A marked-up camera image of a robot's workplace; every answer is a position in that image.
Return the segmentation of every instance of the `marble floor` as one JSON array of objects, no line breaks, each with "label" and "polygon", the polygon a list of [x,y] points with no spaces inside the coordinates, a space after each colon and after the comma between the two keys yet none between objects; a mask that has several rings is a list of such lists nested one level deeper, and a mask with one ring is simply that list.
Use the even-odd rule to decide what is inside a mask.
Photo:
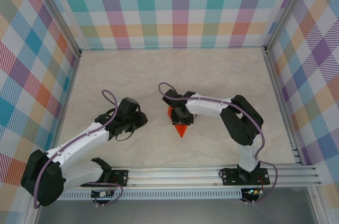
[{"label": "marble floor", "polygon": [[102,89],[108,89],[118,101],[124,97],[137,100],[148,123],[130,139],[112,139],[90,151],[80,162],[100,157],[111,166],[237,164],[237,143],[221,119],[200,115],[180,138],[157,89],[162,81],[172,84],[181,94],[194,91],[217,98],[245,96],[264,119],[266,146],[259,158],[273,163],[294,162],[259,48],[85,51],[59,144],[112,108],[101,95]]}]

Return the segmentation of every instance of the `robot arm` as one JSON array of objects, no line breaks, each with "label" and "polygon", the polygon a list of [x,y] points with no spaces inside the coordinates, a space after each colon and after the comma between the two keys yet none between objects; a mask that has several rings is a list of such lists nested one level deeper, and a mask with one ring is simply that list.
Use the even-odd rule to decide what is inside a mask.
[{"label": "robot arm", "polygon": [[87,136],[83,136],[69,145],[64,151],[60,152],[60,149],[74,138],[46,153],[36,150],[31,154],[21,179],[21,185],[33,195],[35,183],[42,167],[57,153],[40,180],[38,201],[42,206],[50,205],[58,199],[63,191],[72,187],[88,182],[110,182],[111,167],[99,158],[92,159],[91,162],[84,165],[72,166],[72,164],[93,148],[117,137],[123,131],[134,132],[147,123],[147,118],[141,112],[139,103],[131,98],[124,98],[118,106],[117,115],[112,122],[95,133],[88,133],[106,124],[111,119],[110,113],[113,111],[114,109],[99,115],[86,130],[74,138],[84,133]]},{"label": "robot arm", "polygon": [[[255,159],[255,154],[261,145],[261,137],[258,135],[257,129],[247,117],[242,116],[240,118],[238,116],[240,112],[237,109],[222,102],[230,102],[241,107],[261,128],[264,122],[262,117],[244,97],[236,95],[232,99],[215,99],[204,97],[194,92],[187,92],[182,96],[172,89],[167,91],[165,95],[173,98],[194,98],[193,100],[187,101],[173,101],[166,97],[163,98],[163,101],[172,108],[171,117],[173,124],[191,125],[193,123],[194,114],[204,114],[214,118],[221,118],[232,139],[238,143],[239,167],[249,173],[258,167],[258,161]],[[221,103],[200,100],[200,98],[219,100]]]}]

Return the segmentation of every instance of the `orange cone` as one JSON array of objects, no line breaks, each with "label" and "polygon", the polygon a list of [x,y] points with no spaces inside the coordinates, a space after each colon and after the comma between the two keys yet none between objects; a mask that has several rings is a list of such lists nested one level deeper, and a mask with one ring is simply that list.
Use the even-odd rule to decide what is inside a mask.
[{"label": "orange cone", "polygon": [[[172,118],[171,117],[172,109],[173,108],[168,107],[167,114],[168,114],[169,118]],[[174,127],[176,128],[176,130],[178,131],[180,137],[182,138],[184,136],[185,132],[186,132],[186,129],[187,129],[188,125],[178,124],[178,125],[175,125]]]}]

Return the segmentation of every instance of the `purple cable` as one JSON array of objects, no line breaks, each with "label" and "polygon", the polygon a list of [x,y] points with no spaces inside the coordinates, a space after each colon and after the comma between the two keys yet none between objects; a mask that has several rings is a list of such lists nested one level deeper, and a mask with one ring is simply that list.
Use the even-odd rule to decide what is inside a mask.
[{"label": "purple cable", "polygon": [[[114,102],[112,102],[110,99],[107,98],[107,96],[105,95],[105,93],[108,93],[112,96],[112,98],[114,99]],[[112,103],[113,105],[116,105],[116,103],[118,102],[117,99],[115,98],[114,94],[111,93],[110,91],[108,90],[102,90],[101,94],[105,97],[106,100],[108,100],[110,103]],[[100,126],[99,128],[97,129],[94,129],[94,130],[91,130],[88,135],[92,134],[92,133],[95,133],[99,130],[101,130],[102,128],[105,128],[110,122],[113,121],[113,119],[115,118],[115,116],[117,115],[117,111],[118,109],[115,109],[114,110],[114,113],[111,117],[111,119],[105,123],[104,125]],[[73,144],[74,142],[78,141],[80,138],[84,137],[84,136],[87,136],[86,133],[84,134],[81,134],[80,136],[76,137],[75,139],[73,139],[72,141],[70,141],[69,143],[65,144],[58,152],[62,152],[64,151],[67,147],[69,147],[71,144]],[[48,167],[48,165],[52,162],[52,160],[58,156],[58,153],[55,153],[52,157],[49,158],[49,160],[44,164],[44,166],[42,167],[39,175],[38,175],[38,178],[37,178],[37,181],[35,183],[35,186],[34,186],[34,194],[33,194],[33,205],[34,205],[34,208],[37,209],[41,206],[41,204],[38,204],[38,188],[39,188],[39,184],[40,184],[40,180],[41,180],[41,177],[42,177],[42,174],[43,172],[45,171],[45,169]]]},{"label": "purple cable", "polygon": [[265,137],[264,137],[264,133],[262,132],[261,128],[259,127],[259,125],[253,120],[253,118],[245,111],[243,110],[241,107],[233,104],[233,103],[230,103],[230,102],[227,102],[227,101],[220,101],[220,100],[214,100],[212,98],[205,98],[205,97],[201,97],[201,98],[198,98],[198,97],[189,97],[189,98],[172,98],[172,97],[169,97],[167,95],[165,95],[162,91],[161,91],[161,86],[162,85],[167,85],[169,86],[172,90],[174,90],[176,93],[176,89],[170,85],[169,83],[166,83],[166,82],[161,82],[159,85],[158,85],[158,90],[159,92],[161,93],[162,96],[164,96],[165,98],[169,99],[169,100],[172,100],[172,101],[187,101],[187,100],[202,100],[202,101],[211,101],[211,102],[217,102],[217,103],[225,103],[227,105],[230,105],[234,108],[236,108],[237,110],[239,110],[244,116],[246,116],[251,122],[252,124],[256,127],[256,129],[259,131],[259,134],[261,136],[261,139],[262,139],[262,144],[261,146],[259,147],[259,149],[256,151],[255,155],[254,155],[254,158],[258,161],[258,162],[261,162],[261,163],[264,163],[264,164],[267,164],[267,165],[270,165],[274,168],[275,170],[275,179],[274,179],[274,182],[272,184],[272,187],[271,189],[267,192],[266,196],[257,200],[256,202],[260,202],[260,201],[263,201],[265,198],[267,198],[268,194],[271,193],[271,191],[273,191],[274,187],[276,186],[276,183],[278,181],[278,169],[276,168],[276,166],[273,164],[273,163],[269,163],[269,162],[263,162],[262,160],[259,160],[258,159],[258,154],[260,153],[260,151],[264,148],[265,146]]},{"label": "purple cable", "polygon": [[122,196],[122,193],[123,193],[123,188],[122,188],[122,186],[120,185],[120,184],[117,184],[117,183],[95,183],[95,182],[91,182],[91,183],[86,183],[86,184],[89,184],[89,185],[109,185],[109,186],[115,186],[115,187],[119,187],[120,189],[121,189],[121,192],[120,192],[120,194],[119,194],[119,196],[116,198],[116,199],[113,199],[113,200],[111,200],[110,202],[108,202],[108,203],[106,203],[106,204],[99,204],[97,201],[96,201],[96,199],[97,198],[95,198],[94,199],[94,203],[96,204],[96,206],[101,206],[101,207],[105,207],[105,206],[107,206],[107,205],[110,205],[110,204],[113,204],[113,203],[115,203],[115,202],[117,202],[117,200],[119,199],[119,198],[121,198],[121,196]]}]

